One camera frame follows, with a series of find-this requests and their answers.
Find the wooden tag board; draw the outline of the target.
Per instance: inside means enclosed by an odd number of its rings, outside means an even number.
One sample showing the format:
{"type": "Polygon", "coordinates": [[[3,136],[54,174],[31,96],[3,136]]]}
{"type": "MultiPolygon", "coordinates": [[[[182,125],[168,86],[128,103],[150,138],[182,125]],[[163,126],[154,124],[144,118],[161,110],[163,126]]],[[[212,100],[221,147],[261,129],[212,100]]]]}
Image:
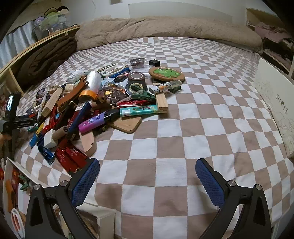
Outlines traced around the wooden tag board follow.
{"type": "Polygon", "coordinates": [[[124,133],[133,133],[139,127],[142,118],[140,116],[137,117],[121,117],[108,125],[114,129],[122,131],[124,133]]]}

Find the checkered bed sheet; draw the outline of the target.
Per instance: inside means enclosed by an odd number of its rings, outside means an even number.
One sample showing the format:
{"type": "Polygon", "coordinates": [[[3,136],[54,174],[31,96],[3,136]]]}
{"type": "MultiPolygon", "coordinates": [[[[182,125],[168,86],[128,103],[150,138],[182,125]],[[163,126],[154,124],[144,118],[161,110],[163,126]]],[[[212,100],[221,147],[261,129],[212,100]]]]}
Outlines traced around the checkered bed sheet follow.
{"type": "Polygon", "coordinates": [[[168,112],[145,115],[127,134],[97,135],[101,171],[87,202],[116,211],[115,238],[199,238],[214,207],[195,173],[199,158],[240,186],[260,184],[271,221],[293,205],[293,163],[277,126],[253,87],[256,53],[215,41],[139,38],[78,51],[19,104],[24,114],[38,90],[64,84],[75,70],[91,71],[143,56],[185,75],[166,93],[168,112]]]}

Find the white orange scissors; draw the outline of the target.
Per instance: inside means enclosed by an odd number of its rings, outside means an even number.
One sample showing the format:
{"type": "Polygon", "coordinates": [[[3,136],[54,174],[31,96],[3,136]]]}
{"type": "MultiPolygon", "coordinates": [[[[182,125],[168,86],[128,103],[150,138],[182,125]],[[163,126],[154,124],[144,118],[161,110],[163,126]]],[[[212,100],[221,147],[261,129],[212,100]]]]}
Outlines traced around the white orange scissors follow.
{"type": "Polygon", "coordinates": [[[13,229],[20,238],[25,238],[25,226],[17,209],[13,208],[10,213],[13,229]]]}

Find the white square box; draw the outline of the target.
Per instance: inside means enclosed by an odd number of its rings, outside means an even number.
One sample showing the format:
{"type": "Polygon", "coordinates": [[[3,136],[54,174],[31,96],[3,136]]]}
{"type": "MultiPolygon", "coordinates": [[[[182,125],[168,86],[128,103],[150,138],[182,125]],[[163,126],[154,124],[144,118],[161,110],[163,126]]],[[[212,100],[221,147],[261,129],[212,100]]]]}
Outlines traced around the white square box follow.
{"type": "Polygon", "coordinates": [[[45,134],[43,143],[44,148],[54,148],[57,146],[57,142],[53,139],[53,134],[55,132],[55,130],[51,129],[49,132],[45,134]]]}

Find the white shoe box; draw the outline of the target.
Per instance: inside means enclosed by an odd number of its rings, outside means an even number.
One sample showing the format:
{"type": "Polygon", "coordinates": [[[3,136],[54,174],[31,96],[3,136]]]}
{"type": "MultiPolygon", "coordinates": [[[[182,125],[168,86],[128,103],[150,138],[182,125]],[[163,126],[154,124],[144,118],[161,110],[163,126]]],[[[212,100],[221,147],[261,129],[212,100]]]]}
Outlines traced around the white shoe box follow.
{"type": "Polygon", "coordinates": [[[254,86],[271,111],[284,142],[287,156],[293,158],[293,79],[260,58],[254,86]]]}

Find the dark washi tape roll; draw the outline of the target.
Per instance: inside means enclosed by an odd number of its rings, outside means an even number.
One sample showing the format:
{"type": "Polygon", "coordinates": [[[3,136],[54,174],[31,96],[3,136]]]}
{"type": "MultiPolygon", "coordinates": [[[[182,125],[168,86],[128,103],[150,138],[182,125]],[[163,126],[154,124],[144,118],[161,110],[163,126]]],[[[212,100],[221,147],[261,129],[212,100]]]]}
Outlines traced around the dark washi tape roll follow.
{"type": "Polygon", "coordinates": [[[130,72],[128,75],[128,83],[139,83],[139,84],[145,84],[145,75],[141,72],[130,72]]]}

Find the purple lighter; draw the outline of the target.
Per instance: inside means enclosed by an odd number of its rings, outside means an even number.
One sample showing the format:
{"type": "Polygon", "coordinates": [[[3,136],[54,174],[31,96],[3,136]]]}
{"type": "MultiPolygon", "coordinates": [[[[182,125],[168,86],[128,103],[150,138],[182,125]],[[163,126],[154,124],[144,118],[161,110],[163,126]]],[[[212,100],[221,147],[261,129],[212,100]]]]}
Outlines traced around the purple lighter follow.
{"type": "Polygon", "coordinates": [[[119,117],[120,110],[118,108],[107,110],[79,124],[79,132],[84,134],[108,122],[113,122],[114,120],[117,120],[119,117]]]}

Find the brown folded blanket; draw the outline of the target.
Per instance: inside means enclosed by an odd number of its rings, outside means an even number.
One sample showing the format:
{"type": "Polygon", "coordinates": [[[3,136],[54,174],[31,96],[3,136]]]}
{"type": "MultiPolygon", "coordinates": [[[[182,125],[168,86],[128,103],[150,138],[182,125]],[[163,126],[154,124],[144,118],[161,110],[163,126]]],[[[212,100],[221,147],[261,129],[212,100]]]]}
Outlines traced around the brown folded blanket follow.
{"type": "Polygon", "coordinates": [[[76,52],[73,36],[57,38],[30,55],[21,65],[16,80],[23,91],[51,76],[55,70],[76,52]]]}

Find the cork coaster green frog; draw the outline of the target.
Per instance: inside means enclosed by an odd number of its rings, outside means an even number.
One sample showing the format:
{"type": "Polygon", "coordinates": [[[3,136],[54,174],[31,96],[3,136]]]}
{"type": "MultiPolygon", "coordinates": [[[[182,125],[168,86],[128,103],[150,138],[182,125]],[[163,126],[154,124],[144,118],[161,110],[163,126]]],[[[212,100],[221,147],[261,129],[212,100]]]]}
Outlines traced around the cork coaster green frog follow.
{"type": "Polygon", "coordinates": [[[185,76],[182,72],[168,67],[151,67],[148,70],[150,76],[154,79],[158,79],[164,82],[169,82],[173,80],[184,81],[185,76]]]}

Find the red lighter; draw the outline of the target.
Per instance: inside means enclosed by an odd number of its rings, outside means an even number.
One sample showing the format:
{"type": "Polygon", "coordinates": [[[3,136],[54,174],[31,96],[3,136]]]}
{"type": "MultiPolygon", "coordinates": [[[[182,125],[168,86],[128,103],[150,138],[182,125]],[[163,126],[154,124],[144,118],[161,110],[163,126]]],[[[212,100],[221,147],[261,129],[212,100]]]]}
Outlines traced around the red lighter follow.
{"type": "Polygon", "coordinates": [[[69,157],[64,149],[58,147],[54,154],[61,166],[70,176],[79,170],[79,167],[74,163],[74,161],[69,157]]]}

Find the orange tape roll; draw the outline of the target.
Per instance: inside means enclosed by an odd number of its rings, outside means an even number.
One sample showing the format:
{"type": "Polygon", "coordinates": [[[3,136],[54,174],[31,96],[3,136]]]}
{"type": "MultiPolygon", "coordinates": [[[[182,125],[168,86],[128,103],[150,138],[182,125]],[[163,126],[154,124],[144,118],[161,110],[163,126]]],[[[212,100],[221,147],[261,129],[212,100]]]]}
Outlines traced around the orange tape roll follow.
{"type": "Polygon", "coordinates": [[[79,102],[95,101],[97,93],[92,90],[83,90],[78,96],[79,102]]]}

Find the beige duvet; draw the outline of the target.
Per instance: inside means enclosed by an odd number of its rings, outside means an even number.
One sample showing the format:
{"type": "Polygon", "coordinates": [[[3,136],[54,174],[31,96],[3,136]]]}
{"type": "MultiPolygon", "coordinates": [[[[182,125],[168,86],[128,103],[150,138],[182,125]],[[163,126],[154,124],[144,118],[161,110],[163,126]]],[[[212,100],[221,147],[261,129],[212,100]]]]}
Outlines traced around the beige duvet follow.
{"type": "Polygon", "coordinates": [[[263,49],[262,38],[246,26],[195,17],[100,17],[82,23],[75,35],[78,50],[141,37],[191,37],[218,41],[247,51],[263,49]]]}

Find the light wooden block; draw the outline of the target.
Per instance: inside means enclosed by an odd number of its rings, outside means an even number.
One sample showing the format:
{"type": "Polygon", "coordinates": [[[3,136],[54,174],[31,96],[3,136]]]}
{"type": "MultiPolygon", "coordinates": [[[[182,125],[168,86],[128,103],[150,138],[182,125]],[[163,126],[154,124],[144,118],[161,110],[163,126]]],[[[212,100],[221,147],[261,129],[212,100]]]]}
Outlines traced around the light wooden block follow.
{"type": "Polygon", "coordinates": [[[62,92],[63,90],[61,88],[58,88],[49,98],[48,102],[46,103],[46,105],[44,106],[41,112],[41,115],[44,118],[48,117],[48,115],[51,113],[62,92]]]}

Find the wall closet shelf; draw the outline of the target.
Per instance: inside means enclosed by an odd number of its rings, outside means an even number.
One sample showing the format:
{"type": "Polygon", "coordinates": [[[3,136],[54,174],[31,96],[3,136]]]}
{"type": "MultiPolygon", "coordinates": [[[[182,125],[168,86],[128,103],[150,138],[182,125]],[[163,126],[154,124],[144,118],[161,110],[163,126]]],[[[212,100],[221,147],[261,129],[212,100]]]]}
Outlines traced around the wall closet shelf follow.
{"type": "Polygon", "coordinates": [[[293,36],[282,21],[271,13],[247,8],[246,25],[263,42],[263,57],[293,78],[293,36]]]}

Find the clear storage tub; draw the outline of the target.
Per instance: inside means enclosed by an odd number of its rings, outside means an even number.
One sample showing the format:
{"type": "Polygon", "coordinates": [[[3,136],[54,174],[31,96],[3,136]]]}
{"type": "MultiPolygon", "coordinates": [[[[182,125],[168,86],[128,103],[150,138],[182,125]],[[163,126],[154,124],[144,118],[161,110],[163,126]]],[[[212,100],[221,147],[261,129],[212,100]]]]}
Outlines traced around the clear storage tub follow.
{"type": "Polygon", "coordinates": [[[32,36],[41,40],[52,33],[70,27],[70,11],[66,6],[49,8],[33,23],[32,36]]]}

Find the grey curtain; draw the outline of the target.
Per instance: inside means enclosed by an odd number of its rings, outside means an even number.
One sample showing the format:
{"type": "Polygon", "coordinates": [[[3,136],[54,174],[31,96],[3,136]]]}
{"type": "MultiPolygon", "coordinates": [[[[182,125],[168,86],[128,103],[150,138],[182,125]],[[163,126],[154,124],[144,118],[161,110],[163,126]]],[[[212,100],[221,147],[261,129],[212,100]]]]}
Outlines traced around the grey curtain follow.
{"type": "Polygon", "coordinates": [[[34,21],[31,20],[3,38],[1,42],[1,68],[17,54],[37,41],[36,37],[32,34],[33,27],[34,21]]]}

